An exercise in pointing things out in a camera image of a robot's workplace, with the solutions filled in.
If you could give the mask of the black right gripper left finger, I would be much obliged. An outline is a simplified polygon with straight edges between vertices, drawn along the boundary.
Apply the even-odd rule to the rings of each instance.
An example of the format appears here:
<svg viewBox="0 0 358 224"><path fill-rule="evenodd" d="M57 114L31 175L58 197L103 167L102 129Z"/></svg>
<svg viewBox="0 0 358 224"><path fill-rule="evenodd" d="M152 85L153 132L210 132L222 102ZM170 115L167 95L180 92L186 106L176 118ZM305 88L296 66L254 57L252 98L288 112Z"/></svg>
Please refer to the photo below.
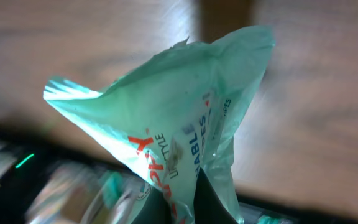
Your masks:
<svg viewBox="0 0 358 224"><path fill-rule="evenodd" d="M163 194L152 187L145 205L131 224L171 224L172 215Z"/></svg>

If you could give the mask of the teal wet wipes pack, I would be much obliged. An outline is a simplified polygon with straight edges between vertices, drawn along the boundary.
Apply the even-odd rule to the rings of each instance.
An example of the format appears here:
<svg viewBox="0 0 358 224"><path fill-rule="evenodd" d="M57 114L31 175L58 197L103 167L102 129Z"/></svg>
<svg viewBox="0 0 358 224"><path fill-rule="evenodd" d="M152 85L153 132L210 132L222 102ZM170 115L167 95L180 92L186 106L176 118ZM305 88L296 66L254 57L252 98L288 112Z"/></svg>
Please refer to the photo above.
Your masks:
<svg viewBox="0 0 358 224"><path fill-rule="evenodd" d="M231 167L234 134L262 81L272 30L243 27L207 44L176 43L94 91L52 78L43 98L160 190L177 223L195 223L200 176L228 219L243 223Z"/></svg>

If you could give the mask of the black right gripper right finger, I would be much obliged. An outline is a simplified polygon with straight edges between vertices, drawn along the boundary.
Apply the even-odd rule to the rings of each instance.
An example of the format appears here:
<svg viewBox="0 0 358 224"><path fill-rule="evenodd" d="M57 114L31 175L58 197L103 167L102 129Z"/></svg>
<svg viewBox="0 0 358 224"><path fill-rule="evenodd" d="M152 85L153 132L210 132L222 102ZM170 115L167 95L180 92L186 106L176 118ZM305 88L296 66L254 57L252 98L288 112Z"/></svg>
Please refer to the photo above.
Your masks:
<svg viewBox="0 0 358 224"><path fill-rule="evenodd" d="M236 224L224 208L203 169L199 170L194 197L196 224Z"/></svg>

